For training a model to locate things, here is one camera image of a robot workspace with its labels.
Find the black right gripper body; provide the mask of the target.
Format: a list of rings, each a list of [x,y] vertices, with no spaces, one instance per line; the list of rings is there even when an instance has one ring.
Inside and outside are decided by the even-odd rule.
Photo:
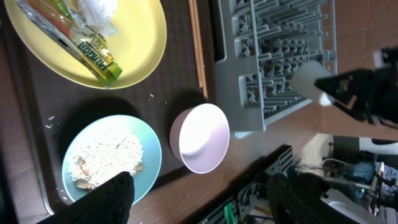
[[[397,48],[379,51],[384,66],[374,70],[358,69],[351,91],[357,100],[353,108],[366,118],[372,115],[397,123]]]

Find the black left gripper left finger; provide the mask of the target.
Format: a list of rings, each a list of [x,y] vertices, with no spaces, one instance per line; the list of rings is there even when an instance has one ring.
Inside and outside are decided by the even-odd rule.
[[[134,201],[134,179],[124,171],[39,224],[126,224]]]

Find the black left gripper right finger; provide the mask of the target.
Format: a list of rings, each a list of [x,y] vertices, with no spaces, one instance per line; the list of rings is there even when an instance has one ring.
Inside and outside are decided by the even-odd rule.
[[[360,223],[358,214],[335,209],[327,200],[339,202],[330,190],[341,193],[349,202],[358,205],[353,188],[326,181],[306,173],[288,178],[281,173],[267,176],[267,199],[276,223]]]

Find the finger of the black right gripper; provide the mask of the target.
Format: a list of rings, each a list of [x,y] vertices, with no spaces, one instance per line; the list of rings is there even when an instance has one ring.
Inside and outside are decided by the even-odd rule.
[[[366,95],[371,87],[373,71],[367,69],[352,70],[342,75],[319,78],[315,86],[332,98],[348,105],[353,96]]]

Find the white paper cup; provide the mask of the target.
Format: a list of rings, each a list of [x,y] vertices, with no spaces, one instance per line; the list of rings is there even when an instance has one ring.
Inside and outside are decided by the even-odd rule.
[[[310,60],[299,66],[290,79],[290,86],[300,95],[312,100],[314,103],[329,107],[334,99],[315,86],[315,82],[320,78],[331,77],[332,73],[317,61]]]

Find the leftover rice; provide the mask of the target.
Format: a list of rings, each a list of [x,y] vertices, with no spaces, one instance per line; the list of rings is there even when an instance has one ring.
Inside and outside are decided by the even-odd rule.
[[[72,150],[69,171],[75,186],[90,191],[120,172],[132,176],[144,169],[143,146],[128,129],[109,129]]]

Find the light blue bowl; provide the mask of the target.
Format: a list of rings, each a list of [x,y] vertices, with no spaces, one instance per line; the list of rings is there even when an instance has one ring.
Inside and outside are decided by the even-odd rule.
[[[162,164],[162,147],[155,131],[143,120],[128,115],[111,115],[100,118],[83,128],[69,144],[62,162],[62,182],[66,194],[72,202],[92,192],[79,189],[72,181],[69,165],[72,150],[82,146],[87,140],[105,133],[109,129],[128,129],[137,135],[143,146],[142,165],[144,169],[132,176],[134,179],[134,202],[140,201],[152,188],[158,178]]]

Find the yellow green snack wrapper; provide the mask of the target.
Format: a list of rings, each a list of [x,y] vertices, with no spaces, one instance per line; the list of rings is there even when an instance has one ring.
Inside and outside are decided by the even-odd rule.
[[[105,87],[119,78],[122,69],[105,38],[70,9],[64,0],[19,0],[28,19],[61,48],[83,64]]]

